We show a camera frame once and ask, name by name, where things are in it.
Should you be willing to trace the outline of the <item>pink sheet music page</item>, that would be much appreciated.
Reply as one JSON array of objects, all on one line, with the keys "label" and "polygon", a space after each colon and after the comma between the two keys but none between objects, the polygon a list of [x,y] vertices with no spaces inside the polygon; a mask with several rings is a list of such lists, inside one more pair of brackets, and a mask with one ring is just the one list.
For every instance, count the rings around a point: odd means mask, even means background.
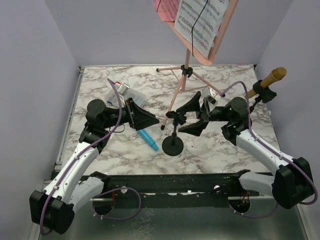
[{"label": "pink sheet music page", "polygon": [[174,22],[179,4],[180,0],[155,0],[153,6],[163,22]]}]

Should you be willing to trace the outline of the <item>blue microphone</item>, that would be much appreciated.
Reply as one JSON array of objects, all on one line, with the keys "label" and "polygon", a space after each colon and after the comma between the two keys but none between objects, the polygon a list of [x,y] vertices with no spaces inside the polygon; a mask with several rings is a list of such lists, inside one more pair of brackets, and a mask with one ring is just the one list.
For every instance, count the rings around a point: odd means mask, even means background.
[{"label": "blue microphone", "polygon": [[156,152],[159,150],[157,143],[153,140],[153,138],[147,133],[145,129],[138,130],[137,132],[153,150],[155,150]]}]

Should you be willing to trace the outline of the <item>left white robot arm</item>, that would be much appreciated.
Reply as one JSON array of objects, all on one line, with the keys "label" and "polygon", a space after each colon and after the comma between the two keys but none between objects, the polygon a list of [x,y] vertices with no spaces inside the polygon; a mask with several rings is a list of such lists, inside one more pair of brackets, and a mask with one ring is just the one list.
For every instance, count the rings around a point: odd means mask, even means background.
[{"label": "left white robot arm", "polygon": [[29,197],[31,220],[39,224],[40,233],[64,234],[71,226],[75,214],[91,198],[107,197],[111,191],[108,176],[96,172],[84,183],[81,177],[107,145],[111,134],[121,124],[128,123],[135,130],[158,124],[156,116],[139,107],[132,98],[122,108],[109,108],[101,99],[87,105],[86,123],[75,150],[58,173],[42,190]]}]

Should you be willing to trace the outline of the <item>pink music stand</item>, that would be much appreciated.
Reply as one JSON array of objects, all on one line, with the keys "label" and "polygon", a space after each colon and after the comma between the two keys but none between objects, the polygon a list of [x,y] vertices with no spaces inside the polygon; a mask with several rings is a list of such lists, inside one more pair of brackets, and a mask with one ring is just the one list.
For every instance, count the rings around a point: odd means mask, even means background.
[{"label": "pink music stand", "polygon": [[190,66],[195,57],[202,65],[214,63],[218,49],[238,5],[236,0],[156,0],[153,6],[160,19],[186,46],[184,64],[177,67],[157,68],[157,72],[181,70],[181,77],[170,102],[173,107],[179,93],[186,92],[187,78],[195,76],[205,87],[212,88],[222,98],[225,94],[197,74]]}]

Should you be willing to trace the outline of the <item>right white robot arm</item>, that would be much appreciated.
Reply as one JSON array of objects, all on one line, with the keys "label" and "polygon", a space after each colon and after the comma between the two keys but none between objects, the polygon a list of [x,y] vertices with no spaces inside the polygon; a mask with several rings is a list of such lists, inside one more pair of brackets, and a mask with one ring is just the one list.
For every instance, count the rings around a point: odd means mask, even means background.
[{"label": "right white robot arm", "polygon": [[309,162],[303,157],[294,158],[281,152],[259,137],[251,129],[247,101],[235,97],[225,106],[210,109],[207,99],[200,104],[201,93],[176,109],[179,116],[195,112],[198,122],[179,129],[181,133],[200,136],[209,122],[225,122],[221,127],[226,140],[245,150],[269,171],[264,175],[243,170],[230,183],[230,191],[241,196],[247,191],[256,191],[272,196],[285,209],[303,204],[310,196],[317,196]]}]

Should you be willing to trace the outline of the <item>black desktop mic stand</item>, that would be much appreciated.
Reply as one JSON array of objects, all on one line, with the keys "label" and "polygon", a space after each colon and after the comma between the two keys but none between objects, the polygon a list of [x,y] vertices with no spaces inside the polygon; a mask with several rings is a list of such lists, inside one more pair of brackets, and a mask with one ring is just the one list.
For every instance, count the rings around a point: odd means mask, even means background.
[{"label": "black desktop mic stand", "polygon": [[254,104],[249,107],[250,113],[252,113],[254,111],[255,106],[258,103],[263,102],[264,104],[266,104],[266,103],[272,101],[277,96],[277,93],[270,90],[270,88],[268,86],[263,88],[261,86],[261,82],[262,82],[262,80],[258,80],[252,86],[252,89],[248,92],[249,99],[253,98],[255,95],[257,95],[257,97],[255,98]]}]

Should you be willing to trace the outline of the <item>gold microphone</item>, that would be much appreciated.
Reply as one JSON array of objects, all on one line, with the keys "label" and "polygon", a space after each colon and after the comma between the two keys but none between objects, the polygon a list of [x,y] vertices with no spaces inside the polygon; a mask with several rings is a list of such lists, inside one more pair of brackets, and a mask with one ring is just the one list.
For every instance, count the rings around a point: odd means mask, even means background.
[{"label": "gold microphone", "polygon": [[283,66],[273,69],[263,80],[257,81],[252,89],[245,95],[249,99],[261,92],[261,89],[267,89],[271,84],[282,80],[287,75],[287,69]]}]

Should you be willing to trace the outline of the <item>white paper sheet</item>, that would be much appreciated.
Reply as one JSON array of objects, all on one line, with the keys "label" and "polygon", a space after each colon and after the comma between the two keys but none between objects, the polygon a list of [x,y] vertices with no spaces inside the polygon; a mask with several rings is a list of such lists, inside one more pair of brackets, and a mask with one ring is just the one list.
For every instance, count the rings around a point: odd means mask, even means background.
[{"label": "white paper sheet", "polygon": [[174,29],[207,58],[228,6],[228,0],[181,0]]}]

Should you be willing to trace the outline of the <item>black round-base mic stand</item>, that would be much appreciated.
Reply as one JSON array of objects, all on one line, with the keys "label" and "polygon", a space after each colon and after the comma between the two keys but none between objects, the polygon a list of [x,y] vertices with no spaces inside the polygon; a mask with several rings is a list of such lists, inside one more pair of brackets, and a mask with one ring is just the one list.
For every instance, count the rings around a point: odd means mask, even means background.
[{"label": "black round-base mic stand", "polygon": [[173,132],[163,140],[162,150],[168,156],[178,156],[184,149],[184,143],[181,138],[177,136],[177,127],[178,125],[184,125],[187,117],[175,111],[168,111],[165,116],[168,119],[173,119]]}]

